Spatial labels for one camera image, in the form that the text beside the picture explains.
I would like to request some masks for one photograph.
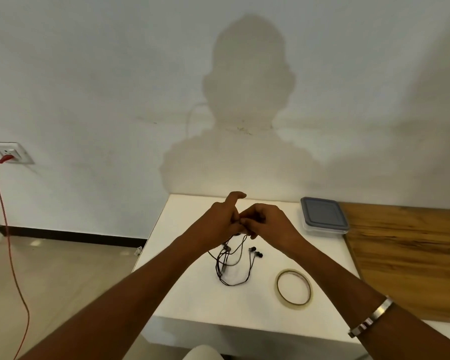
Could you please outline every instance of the forearm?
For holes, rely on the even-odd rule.
[[[23,360],[121,359],[182,273],[199,257],[179,237],[30,350]]]
[[[312,276],[350,328],[384,302],[383,294],[312,244],[297,243],[288,256]],[[450,358],[450,340],[396,304],[358,339],[375,360]]]

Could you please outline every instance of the white desk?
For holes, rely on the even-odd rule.
[[[170,195],[135,269],[166,248],[215,201],[223,198]],[[256,202],[241,199],[236,206],[242,211]],[[301,223],[299,203],[267,203],[280,207],[310,243],[358,276],[341,236],[308,236]],[[240,236],[232,239],[232,248],[239,243]],[[185,348],[208,344],[223,354],[257,359],[356,359],[366,352],[357,339],[347,335],[347,324],[309,275],[314,291],[309,306],[289,309],[278,301],[274,292],[278,272],[286,268],[304,271],[260,237],[247,239],[245,257],[228,269],[227,281],[246,277],[248,248],[252,246],[263,253],[263,258],[256,258],[249,281],[235,287],[221,284],[215,260],[202,255],[156,309],[142,331],[144,337],[152,343]],[[450,338],[450,323],[428,323]]]

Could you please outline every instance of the container lid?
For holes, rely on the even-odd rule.
[[[348,230],[350,226],[337,201],[323,198],[303,197],[303,216],[308,226],[331,230]]]

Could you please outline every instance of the white wall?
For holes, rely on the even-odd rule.
[[[450,208],[450,0],[0,0],[0,141],[36,162],[0,168],[15,226],[148,237],[168,191]]]

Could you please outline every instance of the plastic container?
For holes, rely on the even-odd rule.
[[[350,229],[347,217],[337,201],[303,197],[300,203],[303,212],[303,227],[309,235],[343,235]]]

